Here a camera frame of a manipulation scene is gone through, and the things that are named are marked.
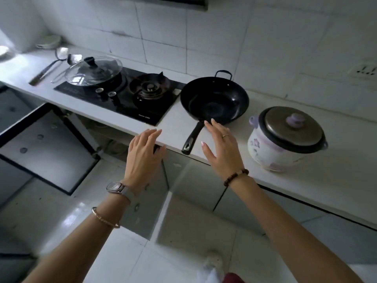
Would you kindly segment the person's left hand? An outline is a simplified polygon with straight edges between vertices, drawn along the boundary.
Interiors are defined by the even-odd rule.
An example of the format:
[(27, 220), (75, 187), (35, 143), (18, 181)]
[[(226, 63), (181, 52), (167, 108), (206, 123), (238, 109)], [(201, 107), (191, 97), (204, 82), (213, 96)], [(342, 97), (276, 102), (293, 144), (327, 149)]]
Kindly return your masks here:
[(132, 187), (136, 195), (146, 187), (161, 165), (155, 164), (154, 150), (161, 133), (161, 129), (147, 129), (135, 136), (129, 144), (122, 183)]

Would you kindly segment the person's left forearm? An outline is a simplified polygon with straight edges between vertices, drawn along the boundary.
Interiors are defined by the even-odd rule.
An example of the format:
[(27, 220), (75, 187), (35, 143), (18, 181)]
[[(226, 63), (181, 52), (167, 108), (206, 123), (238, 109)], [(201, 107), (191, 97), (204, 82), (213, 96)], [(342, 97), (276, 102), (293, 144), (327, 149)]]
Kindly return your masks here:
[[(97, 213), (118, 223), (130, 202), (109, 193)], [(114, 229), (92, 214), (77, 226), (55, 249), (37, 264), (22, 283), (82, 283)]]

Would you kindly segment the grey cabinet door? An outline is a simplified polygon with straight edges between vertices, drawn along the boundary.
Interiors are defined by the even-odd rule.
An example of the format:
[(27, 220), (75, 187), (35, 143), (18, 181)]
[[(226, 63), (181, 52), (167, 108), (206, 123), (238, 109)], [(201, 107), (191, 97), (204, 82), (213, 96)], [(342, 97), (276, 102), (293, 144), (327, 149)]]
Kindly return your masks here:
[(120, 226), (150, 240), (169, 191), (164, 164), (150, 183), (126, 208)]
[(225, 186), (210, 165), (171, 150), (163, 164), (172, 193), (208, 211), (215, 209)]

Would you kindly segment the black glass gas stove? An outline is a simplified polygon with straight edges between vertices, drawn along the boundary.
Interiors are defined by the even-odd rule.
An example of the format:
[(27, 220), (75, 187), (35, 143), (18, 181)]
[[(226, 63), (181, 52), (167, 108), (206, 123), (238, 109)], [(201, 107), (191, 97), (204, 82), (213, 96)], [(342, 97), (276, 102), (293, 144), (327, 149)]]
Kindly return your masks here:
[[(174, 104), (185, 84), (169, 79), (171, 81), (171, 89), (162, 98), (145, 100), (129, 91), (129, 83), (132, 78), (142, 74), (146, 73), (124, 67), (122, 72), (113, 80), (101, 85), (80, 87), (65, 81), (56, 86), (54, 90), (156, 126)], [(103, 88), (104, 92), (101, 95), (97, 95), (95, 92), (97, 88)], [(110, 91), (117, 93), (115, 99), (108, 97), (107, 93)]]

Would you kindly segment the black burner grate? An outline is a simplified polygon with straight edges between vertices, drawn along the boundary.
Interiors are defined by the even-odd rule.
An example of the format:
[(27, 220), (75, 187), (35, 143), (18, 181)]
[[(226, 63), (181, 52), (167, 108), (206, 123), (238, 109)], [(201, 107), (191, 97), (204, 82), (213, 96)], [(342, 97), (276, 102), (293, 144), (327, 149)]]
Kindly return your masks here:
[(160, 99), (170, 89), (171, 81), (163, 72), (159, 74), (142, 74), (132, 78), (129, 83), (129, 91), (145, 100)]

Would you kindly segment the metal pot lid purple knob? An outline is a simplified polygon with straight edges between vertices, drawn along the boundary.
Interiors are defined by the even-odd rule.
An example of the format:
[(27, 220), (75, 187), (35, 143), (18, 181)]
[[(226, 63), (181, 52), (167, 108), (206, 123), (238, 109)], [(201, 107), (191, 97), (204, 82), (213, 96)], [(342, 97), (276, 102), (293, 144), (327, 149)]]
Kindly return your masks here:
[(263, 110), (257, 120), (262, 134), (284, 150), (311, 154), (328, 148), (320, 124), (299, 109), (273, 106)]

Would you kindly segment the gold bangle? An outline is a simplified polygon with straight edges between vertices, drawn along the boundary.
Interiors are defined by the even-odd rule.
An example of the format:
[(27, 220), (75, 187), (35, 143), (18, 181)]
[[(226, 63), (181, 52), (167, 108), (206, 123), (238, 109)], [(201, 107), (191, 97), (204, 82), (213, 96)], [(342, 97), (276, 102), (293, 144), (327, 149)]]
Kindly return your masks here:
[(92, 207), (92, 214), (95, 216), (96, 219), (98, 219), (101, 223), (110, 226), (113, 229), (119, 229), (120, 225), (118, 223), (111, 223), (105, 218), (103, 218), (100, 214), (97, 213), (97, 207)]

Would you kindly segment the glass lid black knob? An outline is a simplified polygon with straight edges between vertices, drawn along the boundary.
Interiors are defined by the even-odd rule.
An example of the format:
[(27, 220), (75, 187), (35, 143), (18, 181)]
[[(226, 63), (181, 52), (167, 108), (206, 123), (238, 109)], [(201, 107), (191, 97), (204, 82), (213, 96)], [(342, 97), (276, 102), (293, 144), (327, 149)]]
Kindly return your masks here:
[(112, 56), (88, 56), (70, 67), (64, 79), (71, 85), (89, 87), (113, 80), (122, 71), (122, 62)]

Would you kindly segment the black framed cabinet door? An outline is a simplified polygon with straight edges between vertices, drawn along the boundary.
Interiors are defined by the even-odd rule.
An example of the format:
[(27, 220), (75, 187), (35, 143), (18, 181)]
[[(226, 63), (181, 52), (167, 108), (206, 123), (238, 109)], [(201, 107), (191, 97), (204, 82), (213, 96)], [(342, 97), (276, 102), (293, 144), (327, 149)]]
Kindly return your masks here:
[(45, 103), (0, 133), (0, 160), (71, 196), (101, 157), (68, 114)]

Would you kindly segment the metal spatula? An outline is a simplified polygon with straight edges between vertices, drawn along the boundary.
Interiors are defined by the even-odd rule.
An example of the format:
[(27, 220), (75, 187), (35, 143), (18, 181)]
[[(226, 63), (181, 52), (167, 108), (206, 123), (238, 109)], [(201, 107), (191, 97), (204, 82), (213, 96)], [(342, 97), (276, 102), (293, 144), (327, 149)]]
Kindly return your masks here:
[(74, 66), (75, 64), (77, 64), (78, 62), (82, 61), (82, 54), (68, 54), (68, 58), (67, 58), (67, 63), (68, 63), (68, 68), (65, 69), (63, 72), (61, 72), (59, 75), (57, 75), (52, 81), (50, 81), (51, 83), (57, 83), (59, 80), (61, 80), (65, 73), (72, 67)]

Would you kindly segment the person's red garment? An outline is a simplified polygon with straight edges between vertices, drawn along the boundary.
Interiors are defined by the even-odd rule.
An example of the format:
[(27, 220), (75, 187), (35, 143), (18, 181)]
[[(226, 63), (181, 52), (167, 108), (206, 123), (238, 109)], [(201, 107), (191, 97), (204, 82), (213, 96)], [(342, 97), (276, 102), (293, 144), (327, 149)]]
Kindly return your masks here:
[(224, 275), (222, 283), (246, 283), (240, 276), (235, 273), (228, 272)]

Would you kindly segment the dark range hood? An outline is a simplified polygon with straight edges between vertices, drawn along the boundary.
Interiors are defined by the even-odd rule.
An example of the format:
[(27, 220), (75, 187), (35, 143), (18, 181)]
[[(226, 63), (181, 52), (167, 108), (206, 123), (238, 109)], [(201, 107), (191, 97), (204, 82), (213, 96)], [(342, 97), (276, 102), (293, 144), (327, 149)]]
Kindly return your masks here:
[(150, 4), (165, 5), (180, 9), (191, 9), (191, 10), (208, 10), (208, 0), (136, 0), (139, 2), (145, 2)]

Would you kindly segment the metal ladle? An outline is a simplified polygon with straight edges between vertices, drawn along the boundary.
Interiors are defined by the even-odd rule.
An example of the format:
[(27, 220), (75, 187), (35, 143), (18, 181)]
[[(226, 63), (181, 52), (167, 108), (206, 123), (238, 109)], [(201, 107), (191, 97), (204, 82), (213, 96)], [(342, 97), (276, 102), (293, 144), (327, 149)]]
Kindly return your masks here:
[(55, 58), (53, 62), (51, 62), (47, 67), (45, 67), (42, 71), (40, 71), (34, 78), (32, 78), (28, 84), (31, 86), (36, 86), (40, 83), (41, 79), (45, 76), (45, 74), (58, 62), (66, 61), (69, 54), (68, 47), (58, 47), (54, 51)]

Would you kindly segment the stack of white bowls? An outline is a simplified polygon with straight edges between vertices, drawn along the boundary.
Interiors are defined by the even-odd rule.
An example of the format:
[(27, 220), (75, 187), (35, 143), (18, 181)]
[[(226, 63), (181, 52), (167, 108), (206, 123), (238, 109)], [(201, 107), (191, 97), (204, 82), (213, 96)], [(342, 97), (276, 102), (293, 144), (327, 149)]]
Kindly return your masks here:
[(48, 35), (39, 39), (35, 43), (35, 47), (45, 50), (56, 49), (61, 45), (62, 39), (63, 38), (60, 35)]

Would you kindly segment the white wall socket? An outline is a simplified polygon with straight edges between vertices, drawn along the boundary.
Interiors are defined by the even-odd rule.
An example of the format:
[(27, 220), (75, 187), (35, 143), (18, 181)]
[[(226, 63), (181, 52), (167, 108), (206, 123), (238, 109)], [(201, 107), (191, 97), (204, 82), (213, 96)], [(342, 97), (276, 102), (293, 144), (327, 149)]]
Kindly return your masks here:
[(353, 78), (377, 81), (377, 62), (360, 62), (352, 66), (347, 75)]

